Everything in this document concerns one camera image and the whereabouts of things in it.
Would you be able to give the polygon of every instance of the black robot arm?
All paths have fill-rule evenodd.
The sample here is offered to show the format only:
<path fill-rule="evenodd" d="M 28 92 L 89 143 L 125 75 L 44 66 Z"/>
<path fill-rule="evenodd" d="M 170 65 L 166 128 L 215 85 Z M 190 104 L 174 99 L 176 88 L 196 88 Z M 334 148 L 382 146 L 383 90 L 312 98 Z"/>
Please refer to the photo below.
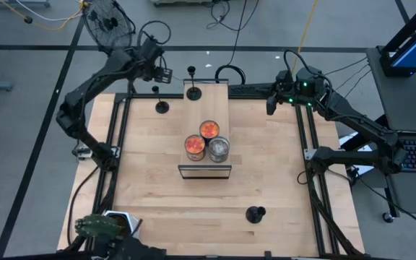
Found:
<path fill-rule="evenodd" d="M 100 169 L 114 170 L 117 159 L 110 145 L 98 142 L 86 129 L 85 104 L 120 79 L 127 79 L 131 85 L 137 78 L 170 83 L 172 71 L 155 66 L 156 59 L 162 54 L 163 50 L 153 38 L 146 39 L 138 48 L 114 51 L 100 71 L 65 96 L 56 121 L 69 137 L 91 149 L 92 159 Z"/>
<path fill-rule="evenodd" d="M 387 175 L 398 173 L 407 153 L 397 133 L 357 112 L 325 80 L 328 79 L 321 71 L 307 65 L 296 74 L 295 81 L 288 71 L 281 71 L 269 89 L 267 114 L 272 115 L 278 103 L 310 106 L 327 121 L 345 124 L 377 146 L 372 152 L 335 151 L 328 147 L 308 149 L 306 159 L 318 173 L 324 173 L 333 164 L 370 165 Z"/>

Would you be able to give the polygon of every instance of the tin can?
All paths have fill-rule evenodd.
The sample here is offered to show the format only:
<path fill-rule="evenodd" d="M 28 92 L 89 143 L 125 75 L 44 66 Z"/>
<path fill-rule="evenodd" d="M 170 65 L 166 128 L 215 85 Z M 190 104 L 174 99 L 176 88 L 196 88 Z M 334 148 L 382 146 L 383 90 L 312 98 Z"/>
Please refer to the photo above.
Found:
<path fill-rule="evenodd" d="M 187 158 L 193 161 L 200 161 L 205 157 L 205 142 L 203 138 L 197 134 L 187 137 L 184 142 Z"/>
<path fill-rule="evenodd" d="M 213 120 L 206 120 L 200 125 L 200 135 L 205 140 L 205 146 L 209 146 L 209 142 L 220 134 L 220 126 Z"/>
<path fill-rule="evenodd" d="M 209 142 L 209 158 L 215 163 L 222 163 L 229 157 L 229 141 L 221 136 L 213 138 Z"/>

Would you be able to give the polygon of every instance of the white cable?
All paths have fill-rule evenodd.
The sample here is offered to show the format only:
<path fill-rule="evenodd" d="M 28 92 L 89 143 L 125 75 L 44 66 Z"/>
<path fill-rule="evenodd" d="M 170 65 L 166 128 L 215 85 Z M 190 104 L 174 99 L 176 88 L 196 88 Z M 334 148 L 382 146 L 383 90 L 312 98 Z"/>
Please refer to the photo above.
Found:
<path fill-rule="evenodd" d="M 44 19 L 44 20 L 46 20 L 46 21 L 51 21 L 51 22 L 58 22 L 58 21 L 66 21 L 66 20 L 68 20 L 69 18 L 60 18 L 60 19 L 49 19 L 49 18 L 46 18 L 46 17 L 44 17 L 43 15 L 41 15 L 41 14 L 37 14 L 35 11 L 33 11 L 33 10 L 31 10 L 30 8 L 28 8 L 27 6 L 25 6 L 24 4 L 22 4 L 19 0 L 15 0 L 18 4 L 20 4 L 23 8 L 25 8 L 26 10 L 28 10 L 29 12 L 31 12 L 32 14 L 34 14 L 34 15 L 36 15 L 37 17 L 39 17 L 39 18 L 41 18 L 41 19 Z M 76 18 L 76 17 L 80 17 L 80 16 L 82 16 L 83 14 L 77 14 L 77 15 L 75 15 L 74 17 L 72 17 L 71 19 L 73 19 L 73 18 Z"/>

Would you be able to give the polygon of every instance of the black peg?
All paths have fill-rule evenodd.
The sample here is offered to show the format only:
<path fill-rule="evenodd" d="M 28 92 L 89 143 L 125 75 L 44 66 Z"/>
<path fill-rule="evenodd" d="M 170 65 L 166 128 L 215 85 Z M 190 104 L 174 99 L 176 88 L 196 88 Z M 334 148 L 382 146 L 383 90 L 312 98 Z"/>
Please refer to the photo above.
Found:
<path fill-rule="evenodd" d="M 158 98 L 158 103 L 155 106 L 155 110 L 158 113 L 166 113 L 170 110 L 170 105 L 165 102 L 165 101 L 161 101 L 160 99 L 160 88 L 158 86 L 153 86 L 152 87 L 152 91 L 157 94 L 157 98 Z"/>
<path fill-rule="evenodd" d="M 252 206 L 246 210 L 246 219 L 253 224 L 260 223 L 265 214 L 266 209 L 264 207 Z"/>
<path fill-rule="evenodd" d="M 192 78 L 192 87 L 189 88 L 186 92 L 187 98 L 192 101 L 199 100 L 202 97 L 202 91 L 194 85 L 195 67 L 190 66 L 187 68 L 187 72 L 188 75 Z"/>

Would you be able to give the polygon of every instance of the fan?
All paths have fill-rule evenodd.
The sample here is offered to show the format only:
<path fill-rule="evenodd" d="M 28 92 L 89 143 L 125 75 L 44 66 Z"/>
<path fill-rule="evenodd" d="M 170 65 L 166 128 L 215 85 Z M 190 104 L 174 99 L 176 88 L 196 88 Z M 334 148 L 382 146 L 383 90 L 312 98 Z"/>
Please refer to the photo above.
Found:
<path fill-rule="evenodd" d="M 87 31 L 108 56 L 115 48 L 131 46 L 136 25 L 116 0 L 89 0 L 83 9 Z"/>

